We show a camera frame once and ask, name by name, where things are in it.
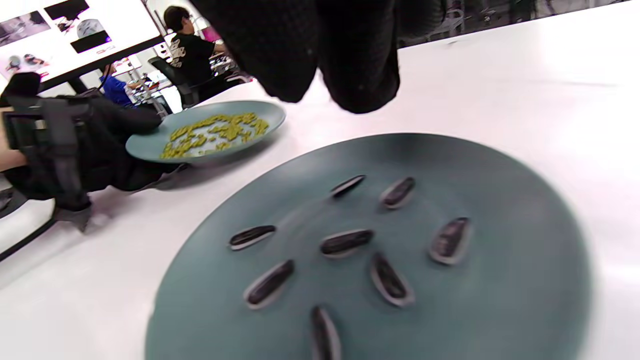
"table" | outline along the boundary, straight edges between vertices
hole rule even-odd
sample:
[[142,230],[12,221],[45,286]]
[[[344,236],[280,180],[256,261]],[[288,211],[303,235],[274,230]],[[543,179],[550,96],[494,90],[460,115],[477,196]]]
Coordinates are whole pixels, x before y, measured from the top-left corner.
[[[94,194],[97,210],[113,216],[102,231],[82,236],[56,225],[0,263],[3,358],[142,360],[160,280],[213,209],[308,151],[405,131],[489,145],[559,191],[584,230],[595,282],[580,358],[635,357],[638,13],[640,1],[631,1],[409,47],[399,53],[403,84],[397,99],[379,111],[342,111],[316,81],[301,103],[285,105],[278,141],[252,159],[212,169],[206,181],[180,190]],[[266,98],[253,82],[210,101]],[[15,216],[43,222],[46,207]],[[179,224],[170,221],[176,218]]]

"picture on wall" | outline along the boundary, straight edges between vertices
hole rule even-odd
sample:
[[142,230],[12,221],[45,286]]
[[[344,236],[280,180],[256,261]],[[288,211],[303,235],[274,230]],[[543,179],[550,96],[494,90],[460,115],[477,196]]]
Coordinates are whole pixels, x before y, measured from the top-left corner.
[[51,27],[39,12],[30,12],[0,22],[0,46],[47,31]]
[[41,76],[46,76],[46,70],[49,66],[49,54],[5,54],[0,51],[0,74],[10,79],[17,72],[37,72]]
[[77,53],[106,44],[111,37],[85,0],[67,0],[44,8]]

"sunflower seed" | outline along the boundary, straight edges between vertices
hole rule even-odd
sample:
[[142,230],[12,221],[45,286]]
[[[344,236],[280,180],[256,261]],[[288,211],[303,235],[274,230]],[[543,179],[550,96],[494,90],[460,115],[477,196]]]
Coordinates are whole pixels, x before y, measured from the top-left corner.
[[411,199],[413,188],[415,188],[415,179],[412,177],[395,182],[382,193],[382,204],[388,209],[400,208]]
[[313,359],[340,360],[342,349],[340,338],[329,314],[323,308],[314,306],[311,310],[313,328]]
[[242,250],[245,247],[249,247],[267,238],[269,235],[275,233],[275,231],[276,227],[273,225],[253,227],[233,235],[231,240],[229,240],[229,246],[231,246],[231,250],[233,251]]
[[352,230],[334,234],[323,240],[320,252],[328,258],[344,258],[354,253],[356,248],[367,245],[373,235],[373,230]]
[[257,310],[272,303],[280,294],[284,282],[293,274],[293,270],[293,260],[287,260],[260,276],[244,291],[247,306]]
[[364,179],[366,175],[358,175],[340,183],[335,188],[331,189],[331,196],[335,199],[345,196],[348,192],[355,189]]
[[376,289],[392,305],[404,307],[413,302],[413,291],[407,282],[379,252],[371,261],[371,278]]
[[431,242],[431,259],[445,265],[454,265],[464,255],[471,228],[469,218],[456,218],[445,225]]

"teal plate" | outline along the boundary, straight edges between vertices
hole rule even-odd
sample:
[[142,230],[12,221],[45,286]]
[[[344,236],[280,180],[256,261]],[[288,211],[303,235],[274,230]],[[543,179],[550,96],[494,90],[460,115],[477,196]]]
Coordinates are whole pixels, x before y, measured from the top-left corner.
[[[329,191],[367,178],[339,200]],[[385,210],[380,194],[406,176],[411,200]],[[448,221],[474,224],[466,256],[434,263],[427,249]],[[249,227],[278,231],[231,251]],[[373,229],[372,242],[331,260],[321,240]],[[376,251],[413,288],[390,306],[374,287]],[[251,310],[244,290],[287,259],[295,272],[270,305]],[[571,360],[588,322],[584,240],[560,197],[539,176],[491,148],[427,134],[368,136],[302,155],[260,176],[191,235],[157,293],[147,360],[312,358],[310,311],[323,305],[343,360]]]
[[[191,150],[192,157],[161,159],[165,145],[169,142],[169,136],[176,129],[182,126],[191,125],[195,122],[204,120],[213,115],[236,115],[242,113],[255,113],[258,118],[265,120],[269,123],[269,128],[262,136],[258,136],[246,143],[242,143],[240,138],[236,138],[228,149],[211,152],[209,154],[198,154],[200,151],[213,150],[216,144],[224,140],[216,140],[215,142],[207,142],[202,148]],[[181,111],[177,114],[167,116],[163,123],[158,127],[156,131],[145,135],[132,135],[127,141],[127,151],[132,156],[147,160],[155,161],[158,163],[198,163],[205,162],[221,156],[227,156],[235,152],[246,149],[253,146],[260,141],[265,140],[269,135],[273,133],[275,129],[282,125],[285,118],[285,111],[280,106],[271,102],[264,101],[228,101],[217,102],[210,105],[199,106],[191,108],[185,111]],[[197,133],[207,133],[207,128],[201,128],[196,131]]]

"gloved hand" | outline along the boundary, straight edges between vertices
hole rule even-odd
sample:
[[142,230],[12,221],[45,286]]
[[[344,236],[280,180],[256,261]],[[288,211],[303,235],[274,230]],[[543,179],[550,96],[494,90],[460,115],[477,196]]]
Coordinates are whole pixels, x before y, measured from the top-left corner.
[[[39,86],[38,74],[15,74],[0,101],[5,104],[11,101],[14,105],[38,104],[40,98],[35,95]],[[82,110],[79,115],[81,125],[76,123],[77,168],[82,189],[87,192],[101,190],[109,185],[124,191],[139,190],[178,167],[174,164],[139,160],[125,150],[129,136],[153,131],[160,125],[160,117],[152,110],[123,108],[101,97],[67,97],[60,101],[66,101],[69,106]],[[21,153],[9,149],[10,154],[19,156],[22,161],[14,161],[11,168],[3,168],[3,174],[29,199],[57,200],[63,190],[53,170],[49,145],[31,146],[28,150],[28,153]]]
[[426,35],[444,0],[192,0],[241,69],[282,101],[302,99],[320,68],[333,100],[367,113],[396,96],[396,40]]

